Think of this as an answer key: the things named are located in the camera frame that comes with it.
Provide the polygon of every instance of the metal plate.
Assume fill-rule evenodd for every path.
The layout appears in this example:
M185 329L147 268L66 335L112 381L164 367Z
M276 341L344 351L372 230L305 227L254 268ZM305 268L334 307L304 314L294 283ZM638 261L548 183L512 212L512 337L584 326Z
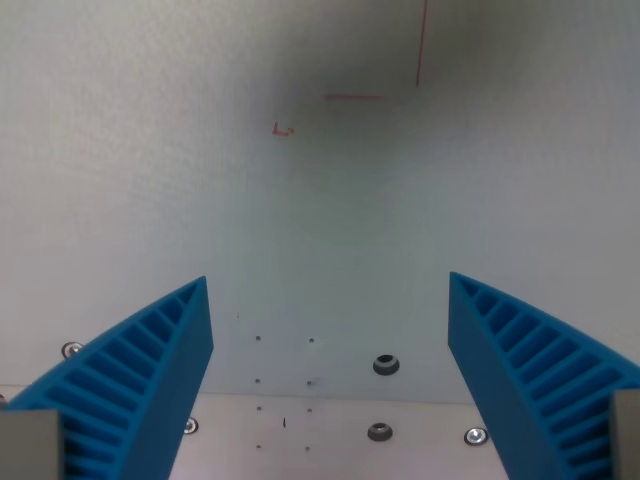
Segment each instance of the metal plate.
M0 382L201 274L208 392L469 402L451 270L640 360L640 4L430 1L416 89L422 5L3 2Z
M481 424L471 406L201 394L192 415L200 428L183 437L171 480L507 480L492 443L463 441ZM388 442L367 437L380 421Z

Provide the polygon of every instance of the red marking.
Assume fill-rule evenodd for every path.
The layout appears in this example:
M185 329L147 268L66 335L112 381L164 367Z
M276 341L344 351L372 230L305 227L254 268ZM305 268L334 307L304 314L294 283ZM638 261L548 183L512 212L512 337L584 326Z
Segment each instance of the red marking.
M348 93L328 93L324 96L327 100L382 100L382 95L352 95Z
M274 135L280 135L281 137L288 137L289 133L294 133L295 130L293 128L288 129L286 132L283 132L281 130L278 130L278 122L276 122L276 124L273 126L273 133Z
M416 87L420 86L420 72L422 71L422 53L424 51L424 30L427 26L427 0L424 0L422 11L422 32L420 33L420 53L418 53L418 73L416 73Z

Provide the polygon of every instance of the metal screw head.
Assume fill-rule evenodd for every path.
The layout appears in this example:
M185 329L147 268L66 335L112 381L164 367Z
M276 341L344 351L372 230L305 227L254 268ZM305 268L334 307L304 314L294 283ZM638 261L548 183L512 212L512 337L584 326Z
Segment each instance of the metal screw head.
M65 343L62 346L62 356L64 358L73 357L76 353L84 348L84 345L78 342Z
M464 443L477 447L489 441L489 434L484 428L470 428L464 434Z
M367 436L374 442L386 442L393 436L393 430L386 423L374 423L369 427Z
M198 428L200 428L198 421L193 417L189 417L189 420L187 420L187 424L184 427L184 434L193 435L198 431Z

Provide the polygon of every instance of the red line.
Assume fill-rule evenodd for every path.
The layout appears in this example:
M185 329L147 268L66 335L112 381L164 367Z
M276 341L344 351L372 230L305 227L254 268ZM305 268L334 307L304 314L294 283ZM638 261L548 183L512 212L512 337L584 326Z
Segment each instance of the red line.
M347 93L328 93L324 96L327 100L382 100L382 95L352 95Z
M424 51L424 30L427 26L427 0L424 0L422 11L422 32L420 33L420 53L418 53L418 73L416 73L416 87L420 86L420 72L422 71L422 53Z

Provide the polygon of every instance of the white surface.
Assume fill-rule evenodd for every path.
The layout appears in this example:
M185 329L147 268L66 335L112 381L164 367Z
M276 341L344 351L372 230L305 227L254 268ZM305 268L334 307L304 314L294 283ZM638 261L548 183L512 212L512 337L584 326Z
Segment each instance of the white surface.
M209 392L468 402L451 270L640 360L640 3L429 5L4 0L0 383L201 274Z
M201 394L193 415L171 480L507 480L492 443L464 443L471 406ZM388 442L367 438L377 422Z

